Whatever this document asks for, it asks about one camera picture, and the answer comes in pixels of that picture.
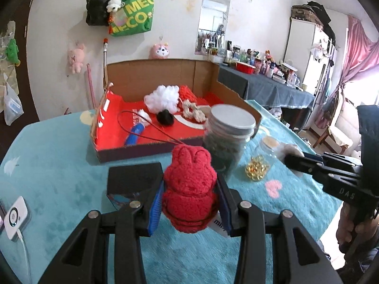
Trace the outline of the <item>person's right hand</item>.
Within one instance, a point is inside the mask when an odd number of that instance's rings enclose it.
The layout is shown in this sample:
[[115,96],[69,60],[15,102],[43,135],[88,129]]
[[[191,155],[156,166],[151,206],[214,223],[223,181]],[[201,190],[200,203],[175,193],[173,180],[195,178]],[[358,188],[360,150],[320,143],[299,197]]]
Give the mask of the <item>person's right hand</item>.
[[352,208],[349,204],[343,203],[340,211],[340,220],[338,222],[338,229],[336,232],[337,242],[340,246],[345,243],[350,243],[353,239],[352,233],[361,236],[361,243],[378,242],[378,217],[375,219],[366,219],[360,224],[354,224],[350,219]]

